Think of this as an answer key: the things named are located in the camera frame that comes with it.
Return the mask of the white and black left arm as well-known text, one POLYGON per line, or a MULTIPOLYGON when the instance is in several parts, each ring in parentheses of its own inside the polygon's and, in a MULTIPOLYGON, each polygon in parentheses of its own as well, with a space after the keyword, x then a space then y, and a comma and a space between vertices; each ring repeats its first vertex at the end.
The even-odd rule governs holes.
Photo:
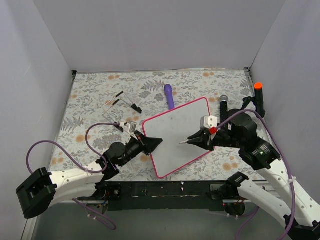
POLYGON ((86 166, 49 172, 45 167, 35 170, 17 189, 16 194, 25 219, 43 214, 49 207, 71 199, 106 196, 103 183, 120 173, 137 155, 153 153, 162 138, 147 137, 135 131, 127 144, 114 142, 102 157, 86 166))

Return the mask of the pink framed whiteboard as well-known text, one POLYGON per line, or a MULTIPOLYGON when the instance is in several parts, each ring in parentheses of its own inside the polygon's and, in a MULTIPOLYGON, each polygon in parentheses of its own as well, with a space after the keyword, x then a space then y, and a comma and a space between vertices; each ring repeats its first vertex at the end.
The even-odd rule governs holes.
POLYGON ((198 132, 201 118, 210 115, 208 99, 201 97, 146 119, 142 123, 146 137, 162 139, 162 143, 151 154, 155 175, 159 179, 209 153, 208 150, 181 142, 198 132))

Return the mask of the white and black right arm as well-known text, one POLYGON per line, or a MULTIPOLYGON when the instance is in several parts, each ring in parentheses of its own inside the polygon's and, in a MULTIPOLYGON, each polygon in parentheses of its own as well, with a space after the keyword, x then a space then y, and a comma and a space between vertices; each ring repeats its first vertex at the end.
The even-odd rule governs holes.
POLYGON ((186 143, 207 151, 215 147, 236 148, 240 158, 262 176, 276 191, 274 196, 256 185, 247 175, 237 172, 211 195, 216 199, 249 200, 276 219, 285 229, 279 237, 292 240, 320 238, 320 205, 293 176, 289 163, 276 143, 269 143, 257 134, 257 124, 250 110, 232 109, 229 117, 217 125, 214 116, 204 116, 200 130, 186 143))

